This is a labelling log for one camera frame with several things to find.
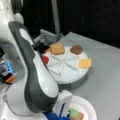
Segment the table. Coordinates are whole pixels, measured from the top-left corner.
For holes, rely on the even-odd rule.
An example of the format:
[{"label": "table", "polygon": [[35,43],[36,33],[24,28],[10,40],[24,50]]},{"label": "table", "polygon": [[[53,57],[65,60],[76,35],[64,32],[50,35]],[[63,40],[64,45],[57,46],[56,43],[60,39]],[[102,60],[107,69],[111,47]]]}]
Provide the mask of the table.
[{"label": "table", "polygon": [[120,49],[72,32],[60,42],[66,46],[81,45],[93,61],[88,79],[71,92],[85,98],[93,105],[98,120],[118,120],[120,117]]}]

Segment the green object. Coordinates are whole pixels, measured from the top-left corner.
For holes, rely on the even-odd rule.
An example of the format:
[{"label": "green object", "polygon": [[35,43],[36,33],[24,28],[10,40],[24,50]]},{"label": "green object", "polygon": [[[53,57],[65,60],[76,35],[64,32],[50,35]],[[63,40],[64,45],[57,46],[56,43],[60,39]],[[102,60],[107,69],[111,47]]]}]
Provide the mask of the green object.
[{"label": "green object", "polygon": [[78,117],[79,112],[77,110],[74,110],[73,108],[70,108],[70,116],[72,117]]}]

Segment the white plate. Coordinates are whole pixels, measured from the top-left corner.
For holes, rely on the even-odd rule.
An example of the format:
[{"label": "white plate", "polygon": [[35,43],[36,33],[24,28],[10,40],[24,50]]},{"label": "white plate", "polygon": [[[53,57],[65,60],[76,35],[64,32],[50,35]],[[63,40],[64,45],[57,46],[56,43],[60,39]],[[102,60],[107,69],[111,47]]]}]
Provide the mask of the white plate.
[{"label": "white plate", "polygon": [[79,55],[72,54],[69,46],[65,46],[65,53],[61,55],[52,55],[50,52],[44,54],[49,58],[47,68],[58,84],[69,84],[83,78],[89,68],[78,68],[80,59],[88,59],[82,52]]},{"label": "white plate", "polygon": [[97,120],[97,115],[93,106],[84,98],[73,96],[70,108],[83,113],[83,120]]}]

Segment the wall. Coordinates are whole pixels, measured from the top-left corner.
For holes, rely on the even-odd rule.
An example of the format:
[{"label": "wall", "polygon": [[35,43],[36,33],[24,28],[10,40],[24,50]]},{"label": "wall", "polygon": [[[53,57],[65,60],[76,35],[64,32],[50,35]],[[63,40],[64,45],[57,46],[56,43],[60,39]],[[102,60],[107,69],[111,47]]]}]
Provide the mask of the wall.
[{"label": "wall", "polygon": [[[33,36],[44,28],[54,32],[50,0],[24,0],[25,25]],[[120,47],[119,0],[58,0],[61,31],[73,31]]]}]

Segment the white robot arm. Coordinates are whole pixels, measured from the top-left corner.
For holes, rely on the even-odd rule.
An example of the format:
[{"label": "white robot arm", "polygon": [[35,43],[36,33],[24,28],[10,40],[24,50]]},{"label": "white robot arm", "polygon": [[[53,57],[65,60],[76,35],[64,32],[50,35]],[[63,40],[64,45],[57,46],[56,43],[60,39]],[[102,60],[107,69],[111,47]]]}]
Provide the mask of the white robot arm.
[{"label": "white robot arm", "polygon": [[[19,5],[18,10],[12,10],[15,5]],[[51,110],[59,91],[39,53],[33,50],[28,30],[15,19],[22,5],[22,0],[0,0],[0,47],[4,59],[16,68],[16,81],[5,90],[3,100],[13,113],[27,116]]]}]

